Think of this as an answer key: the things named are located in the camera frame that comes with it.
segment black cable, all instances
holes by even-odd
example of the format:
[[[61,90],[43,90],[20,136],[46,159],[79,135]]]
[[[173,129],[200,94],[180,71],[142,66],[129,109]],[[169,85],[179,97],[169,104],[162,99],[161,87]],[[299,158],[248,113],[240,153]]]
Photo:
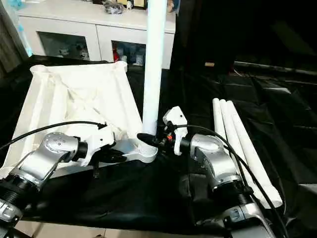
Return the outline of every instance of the black cable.
[[[264,191],[264,189],[262,188],[261,184],[259,183],[259,181],[257,180],[257,178],[255,177],[255,175],[253,174],[253,172],[251,171],[251,169],[249,168],[249,166],[244,162],[244,160],[241,159],[240,156],[237,155],[237,153],[234,151],[234,149],[232,148],[232,146],[229,144],[229,142],[224,139],[221,135],[219,135],[217,132],[209,129],[209,128],[206,128],[206,127],[203,127],[203,126],[199,126],[199,125],[175,125],[177,128],[180,128],[180,127],[194,127],[194,128],[200,128],[200,129],[203,129],[203,130],[206,130],[208,132],[210,132],[212,135],[215,135],[217,136],[220,140],[222,140],[227,146],[228,146],[228,149],[229,151],[234,155],[234,157],[237,159],[237,164],[239,166],[239,170],[241,172],[241,177],[242,177],[242,174],[244,176],[244,173],[243,173],[243,170],[241,167],[241,164],[246,168],[246,170],[248,171],[248,173],[250,174],[252,180],[254,181],[254,183],[256,184],[256,186],[259,188],[260,192],[263,194],[263,197],[266,199],[267,203],[269,204],[270,208],[272,209],[273,213],[275,214],[275,216],[277,217],[279,223],[282,225],[282,230],[283,230],[283,234],[286,238],[289,238],[289,235],[288,235],[288,232],[287,232],[287,229],[286,229],[286,226],[281,218],[281,216],[279,215],[278,211],[276,210],[276,208],[274,207],[272,201],[270,200],[270,198],[268,197],[267,193]],[[247,185],[247,182],[245,180],[245,177],[242,178],[242,180],[244,180],[245,182],[245,185]]]
[[[56,123],[56,124],[53,124],[53,125],[47,125],[47,126],[43,126],[41,128],[29,131],[29,132],[27,132],[27,133],[25,133],[23,135],[20,135],[20,136],[14,138],[10,142],[8,142],[5,145],[1,146],[0,150],[2,150],[3,148],[5,148],[5,147],[17,142],[18,140],[21,140],[21,139],[23,139],[23,138],[25,138],[25,137],[27,137],[29,135],[32,135],[34,133],[40,132],[42,130],[47,130],[47,129],[50,129],[50,128],[53,128],[53,127],[57,127],[57,126],[61,126],[61,125],[69,125],[69,124],[91,124],[91,125],[97,125],[99,128],[102,128],[102,127],[106,126],[106,124],[101,124],[101,123],[97,123],[97,122],[93,122],[93,121],[85,121],[85,120],[73,120],[73,121],[66,121],[66,122]]]

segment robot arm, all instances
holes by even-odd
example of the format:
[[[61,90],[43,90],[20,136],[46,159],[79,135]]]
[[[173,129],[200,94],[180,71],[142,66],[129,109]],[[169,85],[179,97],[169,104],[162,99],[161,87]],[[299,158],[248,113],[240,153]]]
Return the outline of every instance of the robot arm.
[[[243,184],[222,142],[216,137],[201,134],[195,134],[190,141],[185,139],[187,130],[185,133],[179,131],[180,128],[175,129],[175,125],[187,124],[179,107],[168,111],[163,121],[165,131],[169,133],[166,138],[160,140],[142,133],[138,134],[138,138],[152,146],[171,147],[176,155],[180,154],[177,153],[179,150],[189,151],[190,157],[205,168],[210,190],[208,194],[223,210],[215,220],[230,231],[231,238],[275,238],[251,197],[252,190]]]
[[[27,204],[60,162],[78,161],[86,166],[95,152],[112,144],[114,137],[110,127],[98,130],[85,141],[60,132],[47,134],[36,150],[27,154],[6,178],[0,180],[0,227],[12,228],[16,225]]]

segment black plastic sheet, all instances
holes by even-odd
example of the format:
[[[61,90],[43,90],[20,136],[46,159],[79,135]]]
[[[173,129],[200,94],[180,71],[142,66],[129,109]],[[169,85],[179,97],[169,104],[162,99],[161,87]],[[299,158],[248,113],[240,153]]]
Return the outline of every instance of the black plastic sheet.
[[[33,64],[85,63],[46,57],[9,75],[3,100],[10,121],[2,119],[5,142],[13,134],[32,78]],[[129,82],[142,114],[144,72],[130,68]],[[164,70],[159,121],[180,105],[190,124],[213,128],[212,99],[232,100],[285,207],[290,237],[317,232],[317,84]],[[190,134],[200,132],[190,130]],[[217,205],[207,198],[204,170],[186,155],[160,154],[151,164],[138,161],[51,179],[24,219],[92,227],[153,230],[179,234],[220,234],[209,222]]]

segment white pipe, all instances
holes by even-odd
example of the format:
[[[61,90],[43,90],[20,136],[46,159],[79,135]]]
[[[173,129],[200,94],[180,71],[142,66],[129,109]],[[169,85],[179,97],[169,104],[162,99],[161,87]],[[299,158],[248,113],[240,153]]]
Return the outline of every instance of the white pipe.
[[[243,153],[248,162],[248,166],[250,167],[251,171],[256,176],[260,185],[263,187],[263,189],[271,199],[273,205],[275,207],[281,206],[283,204],[282,199],[276,188],[272,185],[271,181],[269,180],[267,173],[265,172],[265,169],[263,167],[263,164],[253,146],[251,139],[249,138],[246,129],[243,126],[243,123],[232,101],[227,102],[227,107],[229,113],[231,114],[234,127],[237,131],[239,141],[242,146]]]
[[[237,153],[237,155],[244,162],[247,163],[246,158],[245,158],[245,156],[243,154],[242,147],[240,145],[240,141],[239,141],[237,132],[236,132],[236,130],[234,128],[231,115],[230,115],[229,110],[227,108],[227,103],[226,103],[226,101],[224,99],[220,100],[220,108],[221,108],[221,112],[222,112],[222,119],[223,119],[225,131],[226,131],[226,135],[227,135],[227,138],[228,138],[228,142],[230,143],[230,145],[232,146],[234,151]],[[235,160],[235,158],[232,158],[232,159],[233,159],[234,163],[236,164],[236,167],[238,168],[237,161]],[[242,170],[243,170],[243,173],[245,175],[245,178],[246,178],[246,181],[248,183],[248,186],[250,186],[253,189],[254,195],[257,197],[257,199],[260,201],[260,203],[265,208],[269,208],[269,204],[267,203],[267,201],[265,200],[265,198],[261,194],[261,192],[258,189],[258,187],[253,183],[253,180],[252,180],[250,174],[243,167],[243,165],[242,165]]]
[[[218,98],[214,98],[212,100],[212,111],[213,111],[213,123],[214,123],[215,132],[221,135],[224,139],[227,139],[226,132],[224,130],[223,120],[222,120],[220,101]]]
[[[143,133],[155,135],[159,113],[160,78],[164,50],[167,0],[149,0],[143,98]],[[143,156],[154,160],[157,148],[141,144]]]

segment floor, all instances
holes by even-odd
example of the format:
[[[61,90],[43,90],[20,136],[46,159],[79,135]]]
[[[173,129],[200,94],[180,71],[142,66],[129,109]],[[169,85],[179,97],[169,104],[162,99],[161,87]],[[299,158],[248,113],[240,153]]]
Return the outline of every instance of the floor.
[[[210,236],[182,236],[158,232],[126,231],[20,221],[16,229],[33,238],[213,238]]]

